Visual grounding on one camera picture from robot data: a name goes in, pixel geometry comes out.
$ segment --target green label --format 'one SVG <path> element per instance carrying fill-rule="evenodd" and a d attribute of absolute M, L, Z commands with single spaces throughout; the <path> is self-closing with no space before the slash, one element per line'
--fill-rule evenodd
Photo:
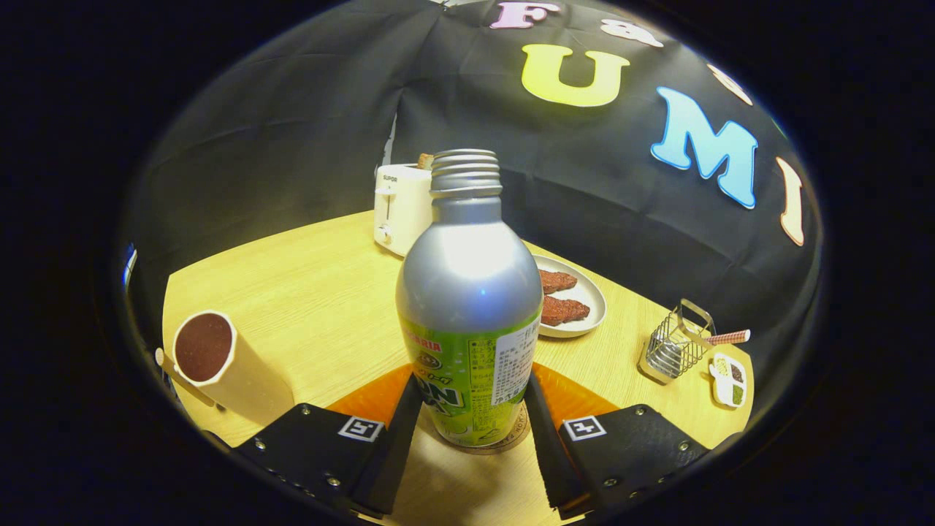
<path fill-rule="evenodd" d="M 510 432 L 532 373 L 540 315 L 541 307 L 515 326 L 474 334 L 399 317 L 419 389 L 445 438 L 487 446 Z"/>

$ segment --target meat slice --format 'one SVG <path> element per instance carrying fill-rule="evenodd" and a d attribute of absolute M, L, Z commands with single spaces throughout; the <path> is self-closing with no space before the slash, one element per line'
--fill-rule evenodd
<path fill-rule="evenodd" d="M 539 278 L 542 280 L 542 292 L 545 294 L 572 288 L 578 284 L 578 278 L 564 272 L 549 272 L 539 269 Z"/>
<path fill-rule="evenodd" d="M 551 296 L 545 297 L 542 304 L 542 323 L 556 325 L 585 319 L 591 313 L 591 307 L 575 300 L 556 300 Z"/>

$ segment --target white plate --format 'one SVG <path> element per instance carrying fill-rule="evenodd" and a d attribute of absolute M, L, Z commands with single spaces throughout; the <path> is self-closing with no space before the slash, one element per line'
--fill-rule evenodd
<path fill-rule="evenodd" d="M 582 320 L 569 321 L 555 327 L 539 323 L 539 334 L 542 336 L 552 336 L 554 338 L 572 338 L 594 330 L 604 321 L 604 316 L 607 314 L 607 301 L 604 299 L 604 295 L 600 292 L 600 289 L 597 288 L 597 285 L 594 285 L 593 281 L 561 261 L 536 254 L 533 254 L 532 257 L 536 260 L 536 266 L 541 270 L 546 270 L 548 272 L 565 272 L 578 278 L 578 283 L 572 288 L 558 290 L 549 296 L 552 296 L 556 300 L 580 301 L 588 307 L 591 307 L 591 312 Z"/>

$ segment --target bottle neck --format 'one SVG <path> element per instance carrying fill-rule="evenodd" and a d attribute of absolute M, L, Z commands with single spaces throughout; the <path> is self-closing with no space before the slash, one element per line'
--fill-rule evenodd
<path fill-rule="evenodd" d="M 432 201 L 432 219 L 446 225 L 498 223 L 500 196 L 444 197 Z"/>

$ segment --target letter u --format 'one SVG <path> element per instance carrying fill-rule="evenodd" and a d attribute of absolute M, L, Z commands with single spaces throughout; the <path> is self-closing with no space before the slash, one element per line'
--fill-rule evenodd
<path fill-rule="evenodd" d="M 630 62 L 614 54 L 601 51 L 586 51 L 584 56 L 594 60 L 594 80 L 590 86 L 569 86 L 558 78 L 562 60 L 572 50 L 551 44 L 528 44 L 523 46 L 526 63 L 523 67 L 523 86 L 539 98 L 549 102 L 590 108 L 603 106 L 617 98 L 620 93 L 620 69 Z"/>

